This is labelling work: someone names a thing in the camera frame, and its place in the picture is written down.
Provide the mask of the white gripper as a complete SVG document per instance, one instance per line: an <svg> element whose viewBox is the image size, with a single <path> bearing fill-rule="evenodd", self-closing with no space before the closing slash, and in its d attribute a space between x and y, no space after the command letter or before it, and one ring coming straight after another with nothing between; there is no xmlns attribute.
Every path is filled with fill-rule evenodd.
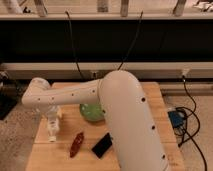
<svg viewBox="0 0 213 171"><path fill-rule="evenodd" d="M41 114L48 119L62 117L62 111L59 106L47 106L41 109Z"/></svg>

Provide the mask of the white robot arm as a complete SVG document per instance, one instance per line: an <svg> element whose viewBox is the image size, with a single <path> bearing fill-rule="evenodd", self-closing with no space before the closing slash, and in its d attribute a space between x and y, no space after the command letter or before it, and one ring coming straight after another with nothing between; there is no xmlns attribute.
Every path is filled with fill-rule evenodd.
<svg viewBox="0 0 213 171"><path fill-rule="evenodd" d="M131 73L115 70L103 78L53 89L43 78L31 80L22 96L28 107L100 104L120 171L171 171L146 94Z"/></svg>

